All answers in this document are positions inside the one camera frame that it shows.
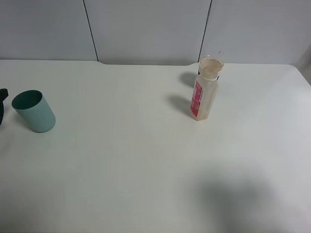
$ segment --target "white table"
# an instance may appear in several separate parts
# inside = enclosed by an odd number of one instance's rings
[[[310,232],[307,81],[289,65],[226,64],[197,122],[197,69],[0,61],[0,231]],[[55,113],[50,132],[11,107],[28,89]]]

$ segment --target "teal cup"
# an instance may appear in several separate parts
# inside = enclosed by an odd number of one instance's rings
[[[12,107],[37,133],[47,132],[55,125],[55,116],[40,91],[29,90],[18,94],[12,100]]]

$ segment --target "red label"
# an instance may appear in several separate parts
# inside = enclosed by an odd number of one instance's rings
[[[192,113],[197,117],[199,113],[199,108],[200,108],[200,100],[201,96],[203,94],[202,87],[198,83],[198,81],[195,81],[195,86],[194,86],[194,91],[193,91],[193,96],[192,96],[192,101],[191,101],[191,111]]]

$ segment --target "plastic bottle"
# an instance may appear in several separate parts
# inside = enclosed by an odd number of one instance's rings
[[[217,70],[204,67],[196,77],[190,107],[196,120],[204,120],[209,115],[218,89],[217,75]]]

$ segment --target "black handle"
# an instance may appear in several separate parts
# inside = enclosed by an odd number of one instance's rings
[[[0,125],[3,119],[4,106],[3,101],[9,96],[8,89],[0,89]]]

